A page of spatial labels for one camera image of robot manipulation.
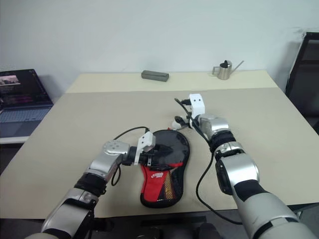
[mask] laptop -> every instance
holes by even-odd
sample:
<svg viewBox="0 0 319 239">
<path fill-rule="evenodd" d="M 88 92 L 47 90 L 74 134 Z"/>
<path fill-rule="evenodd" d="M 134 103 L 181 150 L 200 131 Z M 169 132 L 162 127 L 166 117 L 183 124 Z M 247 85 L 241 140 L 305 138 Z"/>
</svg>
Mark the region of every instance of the laptop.
<svg viewBox="0 0 319 239">
<path fill-rule="evenodd" d="M 0 137 L 30 136 L 53 103 L 35 70 L 0 72 Z"/>
</svg>

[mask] white wall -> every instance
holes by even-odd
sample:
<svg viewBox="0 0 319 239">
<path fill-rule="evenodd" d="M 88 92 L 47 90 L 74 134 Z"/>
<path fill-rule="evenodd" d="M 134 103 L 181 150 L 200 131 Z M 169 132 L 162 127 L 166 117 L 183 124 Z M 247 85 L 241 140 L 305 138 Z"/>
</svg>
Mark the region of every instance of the white wall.
<svg viewBox="0 0 319 239">
<path fill-rule="evenodd" d="M 245 60 L 283 89 L 304 31 L 319 31 L 318 0 L 1 0 L 0 68 L 35 68 L 55 98 L 82 72 Z"/>
</svg>

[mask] black chair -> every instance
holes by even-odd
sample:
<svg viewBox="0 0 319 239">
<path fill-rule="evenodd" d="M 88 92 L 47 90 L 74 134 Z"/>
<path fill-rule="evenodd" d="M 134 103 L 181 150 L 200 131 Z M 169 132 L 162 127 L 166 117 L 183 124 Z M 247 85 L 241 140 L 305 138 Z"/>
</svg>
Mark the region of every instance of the black chair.
<svg viewBox="0 0 319 239">
<path fill-rule="evenodd" d="M 319 32 L 305 34 L 286 95 L 319 135 Z"/>
</svg>

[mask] laptop keyboard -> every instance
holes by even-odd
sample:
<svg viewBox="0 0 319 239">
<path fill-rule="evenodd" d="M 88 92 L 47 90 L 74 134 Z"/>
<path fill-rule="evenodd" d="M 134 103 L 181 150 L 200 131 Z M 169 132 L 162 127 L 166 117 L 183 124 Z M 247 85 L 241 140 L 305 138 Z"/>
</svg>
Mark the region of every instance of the laptop keyboard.
<svg viewBox="0 0 319 239">
<path fill-rule="evenodd" d="M 44 116 L 49 112 L 49 110 L 50 108 L 20 111 L 4 111 L 0 114 L 0 123 L 42 120 Z"/>
</svg>

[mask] table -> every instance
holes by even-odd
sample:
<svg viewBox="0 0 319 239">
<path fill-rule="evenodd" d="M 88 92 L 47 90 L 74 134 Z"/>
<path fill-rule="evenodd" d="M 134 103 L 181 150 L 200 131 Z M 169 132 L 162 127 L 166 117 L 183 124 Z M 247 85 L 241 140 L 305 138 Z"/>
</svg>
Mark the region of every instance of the table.
<svg viewBox="0 0 319 239">
<path fill-rule="evenodd" d="M 225 117 L 236 139 L 256 161 L 261 185 L 286 204 L 319 201 L 319 137 L 265 71 L 236 72 L 227 81 L 208 73 L 171 73 L 166 82 L 132 74 L 82 74 L 53 106 L 0 178 L 1 218 L 45 218 L 81 177 L 102 145 L 128 128 L 167 128 L 183 110 L 174 97 L 201 93 L 206 112 Z M 139 166 L 123 166 L 116 187 L 100 197 L 97 217 L 206 211 L 195 185 L 209 163 L 208 147 L 191 129 L 191 156 L 184 195 L 174 206 L 150 209 L 140 203 L 143 175 Z M 143 131 L 121 140 L 131 145 Z M 217 210 L 235 209 L 221 193 L 212 167 L 199 189 Z"/>
</svg>

